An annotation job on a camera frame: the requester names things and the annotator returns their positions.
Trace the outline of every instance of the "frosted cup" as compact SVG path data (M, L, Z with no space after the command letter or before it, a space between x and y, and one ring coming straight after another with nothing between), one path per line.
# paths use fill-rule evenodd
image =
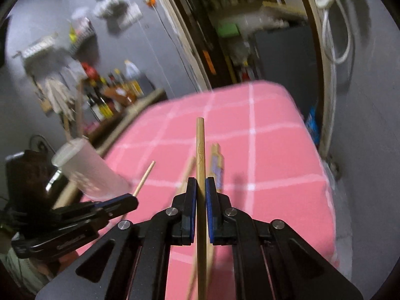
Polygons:
M126 179L113 172L88 140L65 143L51 162L94 201L105 201L131 192Z

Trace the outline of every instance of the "electrical cord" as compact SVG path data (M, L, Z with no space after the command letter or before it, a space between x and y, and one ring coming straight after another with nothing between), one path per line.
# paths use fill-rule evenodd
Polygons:
M186 72L187 76L189 77L189 80L190 80L191 84L193 85L195 91L198 92L199 90L198 90L198 88L196 87L195 83L193 82L193 80L192 80L192 78L191 78L191 75L189 74L188 69L186 68L185 62L183 61L183 58L182 58L182 56L181 56L181 53L179 53L179 49L178 49L177 45L175 44L175 42L174 42L172 36L170 35L170 33L168 32L167 28L165 27L164 22L163 22L163 20L162 20L161 17L160 17L159 11L157 10L156 6L153 6L153 9L154 9L155 12L157 13L157 16L158 16L158 18L159 18L159 21L161 22L162 26L164 27L164 30L166 31L167 35L169 36L169 38L171 39L173 45L175 46L176 51L177 51L177 54L179 55L179 58L180 58L180 60L181 60L181 62L182 62L182 65L183 65L183 68L185 69L185 72Z
M336 58L333 53L330 51L329 47L328 47L328 43L327 43L327 36L331 36L331 25L329 23L329 9L330 6L326 6L323 9L323 21L322 21L322 46L323 46L323 50L325 52L325 55L327 56L327 58L334 64L342 64L344 61L346 61L347 57L349 56L350 53L350 48L351 48L351 44L352 44L352 35L351 35L351 31L350 31L350 23L349 23L349 19L347 17L346 11L343 7L343 4L341 3L340 0L334 0L337 3L337 6L339 7L339 10L341 12L341 15L343 16L344 19L344 23L346 25L346 29L347 29L347 46L346 49L343 53L342 56Z

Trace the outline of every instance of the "black cable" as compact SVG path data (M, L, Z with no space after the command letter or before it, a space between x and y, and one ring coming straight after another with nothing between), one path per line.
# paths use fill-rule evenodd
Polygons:
M181 60L181 62L182 62L182 65L183 65L183 68L185 69L185 72L186 72L187 76L189 77L189 80L191 81L191 84L193 85L195 91L198 92L198 89L197 89L195 83L193 82L193 80L192 80L192 78L191 78L191 75L189 74L188 69L186 68L185 62L184 62L183 59L182 59L181 53L179 53L179 49L178 49L177 45L175 44L173 38L171 37L170 33L168 32L167 28L166 28L165 25L164 25L163 20L162 20L161 17L160 17L159 11L157 10L157 8L156 8L155 6L153 6L153 8L154 8L155 12L157 13L157 16L158 16L158 18L159 18L159 21L161 22L162 26L164 27L164 29L165 29L167 35L169 36L169 38L171 39L173 45L175 46L176 51L177 51L177 54L179 55L179 58L180 58L180 60Z

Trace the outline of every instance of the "pink object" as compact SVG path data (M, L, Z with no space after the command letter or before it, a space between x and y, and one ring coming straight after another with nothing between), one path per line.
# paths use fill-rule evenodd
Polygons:
M185 163L195 155L197 117L205 119L206 156L212 143L221 146L223 192L232 206L257 220L286 221L337 264L335 212L327 177L292 98L274 83L256 81L190 95L144 112L106 158L134 186L150 162L156 161L138 195L139 207L127 219L145 221L171 206ZM101 234L118 221L113 220ZM166 299L185 299L195 249L195 245L172 247ZM217 246L214 254L209 299L235 299L231 248ZM192 298L196 297L195 289Z

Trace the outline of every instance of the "orange sticker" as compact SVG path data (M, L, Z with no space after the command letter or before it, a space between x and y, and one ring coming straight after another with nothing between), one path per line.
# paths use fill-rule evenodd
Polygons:
M215 71L214 64L213 64L213 62L211 61L211 58L210 58L210 55L209 55L208 51L203 51L203 54L204 54L205 60L207 61L209 70L211 71L211 73L212 73L213 75L216 75L216 74L217 74L217 71Z

